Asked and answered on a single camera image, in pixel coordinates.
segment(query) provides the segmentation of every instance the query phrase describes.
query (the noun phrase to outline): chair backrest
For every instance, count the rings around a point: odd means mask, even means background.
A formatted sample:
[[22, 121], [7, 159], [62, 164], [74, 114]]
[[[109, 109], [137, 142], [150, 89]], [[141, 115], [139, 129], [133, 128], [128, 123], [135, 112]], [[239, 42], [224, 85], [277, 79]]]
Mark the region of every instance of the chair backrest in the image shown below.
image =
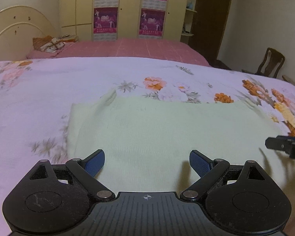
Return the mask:
[[[261, 69], [265, 65], [269, 55], [270, 55], [269, 63], [265, 67], [265, 72], [262, 73]], [[277, 64], [280, 63], [274, 73], [274, 76], [273, 76], [274, 78], [276, 78], [277, 74], [279, 73], [279, 70], [281, 69], [282, 65], [284, 64], [284, 61], [285, 61], [285, 57], [282, 55], [282, 53], [278, 52], [277, 50], [275, 50], [273, 48], [267, 48], [266, 53], [265, 53], [265, 57], [264, 57], [262, 63], [260, 64], [256, 74], [263, 75], [263, 76], [269, 76], [271, 74], [271, 72], [273, 71], [273, 69], [277, 66]]]

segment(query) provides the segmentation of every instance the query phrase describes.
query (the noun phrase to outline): black mechanical device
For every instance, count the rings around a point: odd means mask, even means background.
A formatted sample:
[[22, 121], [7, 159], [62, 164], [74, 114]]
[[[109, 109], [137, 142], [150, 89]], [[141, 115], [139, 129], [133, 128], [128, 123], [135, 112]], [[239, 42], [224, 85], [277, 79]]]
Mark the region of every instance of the black mechanical device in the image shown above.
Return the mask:
[[295, 159], [295, 137], [268, 137], [265, 142], [266, 148], [285, 152], [291, 159]]
[[97, 150], [62, 165], [37, 162], [3, 202], [10, 236], [285, 235], [291, 204], [253, 160], [230, 165], [193, 150], [189, 162], [200, 179], [179, 197], [175, 192], [115, 196], [94, 178], [104, 161]]

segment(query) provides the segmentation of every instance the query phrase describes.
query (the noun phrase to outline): silver screw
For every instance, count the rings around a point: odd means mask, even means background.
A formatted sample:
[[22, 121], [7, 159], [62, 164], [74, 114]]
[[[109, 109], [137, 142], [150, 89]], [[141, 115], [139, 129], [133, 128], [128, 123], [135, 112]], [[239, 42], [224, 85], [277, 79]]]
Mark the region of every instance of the silver screw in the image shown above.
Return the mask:
[[193, 198], [196, 198], [198, 196], [198, 193], [196, 191], [193, 191], [193, 190], [188, 190], [188, 191], [185, 191], [183, 193], [183, 195], [186, 198], [193, 199]]
[[112, 192], [111, 191], [102, 190], [102, 191], [99, 191], [97, 193], [97, 196], [99, 198], [109, 198], [110, 196], [112, 196]]

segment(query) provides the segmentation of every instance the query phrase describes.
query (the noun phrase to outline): bed sheet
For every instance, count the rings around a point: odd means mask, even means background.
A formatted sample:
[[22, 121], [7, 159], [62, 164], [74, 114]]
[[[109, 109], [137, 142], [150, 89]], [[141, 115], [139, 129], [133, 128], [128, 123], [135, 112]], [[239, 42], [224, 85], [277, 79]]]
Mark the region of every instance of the bed sheet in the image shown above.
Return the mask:
[[210, 66], [206, 59], [182, 42], [153, 39], [118, 39], [117, 41], [82, 41], [66, 44], [57, 53], [32, 51], [28, 59], [62, 57], [146, 57]]
[[[29, 169], [43, 158], [54, 164], [73, 158], [66, 146], [72, 104], [94, 103], [112, 88], [121, 97], [159, 102], [253, 103], [283, 135], [295, 136], [295, 87], [278, 79], [135, 57], [0, 62], [0, 236], [10, 232], [2, 202]], [[260, 149], [250, 159], [271, 173], [295, 211], [295, 161]]]

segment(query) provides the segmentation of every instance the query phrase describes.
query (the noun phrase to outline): headboard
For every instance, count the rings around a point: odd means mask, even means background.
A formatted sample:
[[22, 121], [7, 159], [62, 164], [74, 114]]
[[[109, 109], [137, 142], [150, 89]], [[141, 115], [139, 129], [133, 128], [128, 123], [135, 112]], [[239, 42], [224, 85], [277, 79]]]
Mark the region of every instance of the headboard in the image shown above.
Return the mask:
[[16, 5], [0, 11], [0, 61], [22, 60], [33, 49], [33, 37], [57, 36], [50, 21], [38, 10]]

